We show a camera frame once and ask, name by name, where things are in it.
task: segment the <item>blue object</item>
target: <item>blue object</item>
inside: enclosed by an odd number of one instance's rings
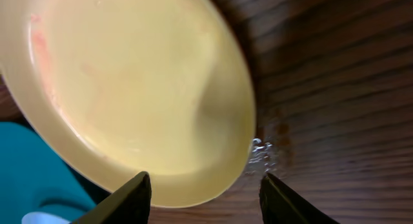
[[[0,122],[1,223],[21,223],[29,212],[73,221],[95,203],[60,157],[34,132]]]

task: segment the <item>dark wooden surface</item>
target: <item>dark wooden surface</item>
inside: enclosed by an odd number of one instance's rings
[[[413,223],[413,0],[214,2],[250,62],[283,181],[341,223]],[[150,223],[261,223],[261,175],[152,209]]]

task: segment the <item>cream-colored plate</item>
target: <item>cream-colored plate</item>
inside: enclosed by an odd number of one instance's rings
[[[241,174],[254,137],[246,63],[209,0],[0,0],[0,63],[29,122],[113,192],[150,173],[189,207]]]

